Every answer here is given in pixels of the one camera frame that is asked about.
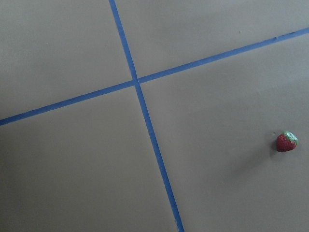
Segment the red strawberry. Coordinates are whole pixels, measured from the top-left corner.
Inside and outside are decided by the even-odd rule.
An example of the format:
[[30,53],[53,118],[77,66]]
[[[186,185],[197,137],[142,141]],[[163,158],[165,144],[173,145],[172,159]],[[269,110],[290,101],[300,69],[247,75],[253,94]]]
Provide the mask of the red strawberry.
[[276,139],[276,149],[278,152],[294,150],[298,145],[298,138],[290,131],[284,131]]

